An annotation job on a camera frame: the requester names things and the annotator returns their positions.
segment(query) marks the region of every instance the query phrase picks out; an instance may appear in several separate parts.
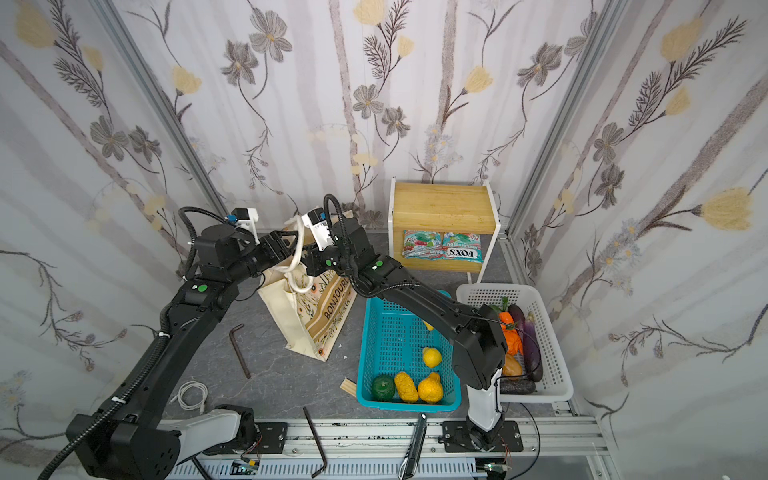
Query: wooden stick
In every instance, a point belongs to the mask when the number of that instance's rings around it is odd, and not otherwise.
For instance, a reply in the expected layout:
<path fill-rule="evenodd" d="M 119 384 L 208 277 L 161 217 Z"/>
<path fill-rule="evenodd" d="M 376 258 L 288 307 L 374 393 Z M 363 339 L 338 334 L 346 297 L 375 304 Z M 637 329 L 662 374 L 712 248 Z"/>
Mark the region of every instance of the wooden stick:
<path fill-rule="evenodd" d="M 357 384 L 354 383 L 352 380 L 344 379 L 344 381 L 341 382 L 341 386 L 339 388 L 349 393 L 351 396 L 357 398 Z"/>

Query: orange bell pepper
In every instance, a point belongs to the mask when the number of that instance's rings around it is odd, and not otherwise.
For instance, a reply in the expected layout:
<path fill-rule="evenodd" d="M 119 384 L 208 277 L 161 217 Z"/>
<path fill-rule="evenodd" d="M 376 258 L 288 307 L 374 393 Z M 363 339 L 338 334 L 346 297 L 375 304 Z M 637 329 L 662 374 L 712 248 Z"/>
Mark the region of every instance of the orange bell pepper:
<path fill-rule="evenodd" d="M 512 315 L 507 312 L 501 312 L 498 314 L 498 319 L 506 325 L 502 326 L 504 330 L 504 338 L 507 340 L 507 353 L 514 355 L 520 352 L 523 354 L 523 342 L 520 340 L 517 330 L 512 326 L 515 321 L 512 319 Z"/>

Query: white plastic basket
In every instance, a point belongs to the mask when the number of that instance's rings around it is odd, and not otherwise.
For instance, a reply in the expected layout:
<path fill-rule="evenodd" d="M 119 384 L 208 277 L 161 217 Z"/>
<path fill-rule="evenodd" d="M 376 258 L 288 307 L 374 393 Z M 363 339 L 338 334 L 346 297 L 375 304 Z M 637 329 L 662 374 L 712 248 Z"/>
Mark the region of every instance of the white plastic basket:
<path fill-rule="evenodd" d="M 568 375 L 560 344 L 554 336 L 547 309 L 535 288 L 514 283 L 471 283 L 461 285 L 456 290 L 456 299 L 470 306 L 482 306 L 484 303 L 501 305 L 503 296 L 509 298 L 510 304 L 519 306 L 526 314 L 533 312 L 536 319 L 536 341 L 541 350 L 541 362 L 544 364 L 544 377 L 536 383 L 535 392 L 528 395 L 500 395 L 500 400 L 519 403 L 568 401 L 574 394 L 574 386 L 571 376 Z"/>

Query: floral wallpaper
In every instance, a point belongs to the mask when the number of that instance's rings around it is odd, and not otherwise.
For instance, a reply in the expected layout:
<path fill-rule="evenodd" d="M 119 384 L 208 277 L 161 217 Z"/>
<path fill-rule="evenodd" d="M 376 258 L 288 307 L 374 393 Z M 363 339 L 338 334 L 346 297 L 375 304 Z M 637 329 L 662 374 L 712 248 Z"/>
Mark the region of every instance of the floral wallpaper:
<path fill-rule="evenodd" d="M 513 232 L 625 478 L 768 467 L 766 22 L 631 2 Z"/>
<path fill-rule="evenodd" d="M 148 346 L 187 255 L 176 211 L 207 201 L 88 3 L 0 12 L 0 476 L 32 478 Z"/>
<path fill-rule="evenodd" d="M 330 192 L 382 229 L 391 177 L 490 181 L 509 218 L 603 2 L 115 4 L 228 207 Z"/>

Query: wooden shelf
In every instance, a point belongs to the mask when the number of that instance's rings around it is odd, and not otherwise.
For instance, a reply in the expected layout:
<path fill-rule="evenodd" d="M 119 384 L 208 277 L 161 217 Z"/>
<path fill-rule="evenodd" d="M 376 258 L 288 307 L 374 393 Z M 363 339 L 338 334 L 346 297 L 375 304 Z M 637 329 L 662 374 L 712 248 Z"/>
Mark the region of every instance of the wooden shelf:
<path fill-rule="evenodd" d="M 495 210 L 486 187 L 469 185 L 395 185 L 392 229 L 479 233 L 496 231 Z"/>
<path fill-rule="evenodd" d="M 404 184 L 392 179 L 389 199 L 389 255 L 405 268 L 479 273 L 485 263 L 468 260 L 405 259 L 402 256 L 404 230 L 477 233 L 492 235 L 491 246 L 483 253 L 485 262 L 501 225 L 490 187 L 471 185 Z"/>

